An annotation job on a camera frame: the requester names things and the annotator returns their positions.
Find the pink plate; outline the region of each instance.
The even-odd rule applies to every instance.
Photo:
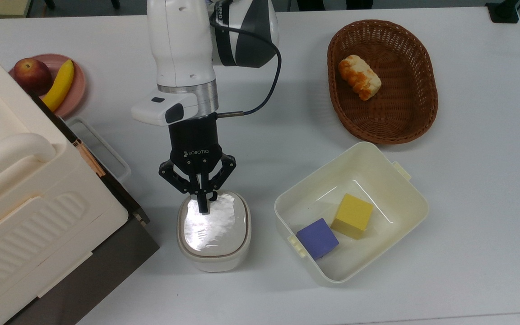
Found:
[[[56,78],[57,72],[60,70],[61,65],[67,60],[70,60],[70,58],[62,56],[60,54],[40,54],[38,56],[33,56],[33,58],[45,63],[51,72],[52,78],[54,79]],[[60,107],[58,107],[54,111],[54,113],[57,116],[62,118],[67,117],[76,108],[78,108],[78,105],[85,93],[85,76],[83,74],[83,71],[81,70],[80,66],[76,63],[76,61],[72,61],[74,62],[75,68],[72,87],[70,88],[70,92],[68,92],[68,94],[66,95],[63,103],[61,103]],[[13,69],[9,71],[9,74],[13,76]]]

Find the brown basket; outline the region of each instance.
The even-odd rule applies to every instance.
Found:
[[[378,93],[361,100],[338,72],[355,54],[382,81]],[[423,135],[437,115],[437,88],[431,58],[423,44],[402,26],[382,20],[346,25],[328,46],[330,99],[347,130],[375,144],[404,144]]]

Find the purple cube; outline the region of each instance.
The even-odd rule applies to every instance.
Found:
[[[315,260],[330,253],[339,244],[323,218],[298,231],[297,238]]]

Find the bread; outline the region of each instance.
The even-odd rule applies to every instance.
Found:
[[[373,97],[382,84],[380,78],[359,56],[348,56],[338,64],[338,70],[342,79],[348,82],[363,101]]]

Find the banana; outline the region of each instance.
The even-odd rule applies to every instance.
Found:
[[[51,111],[55,111],[60,106],[70,91],[74,80],[74,72],[74,63],[72,60],[68,60],[61,65],[51,89],[42,99]]]

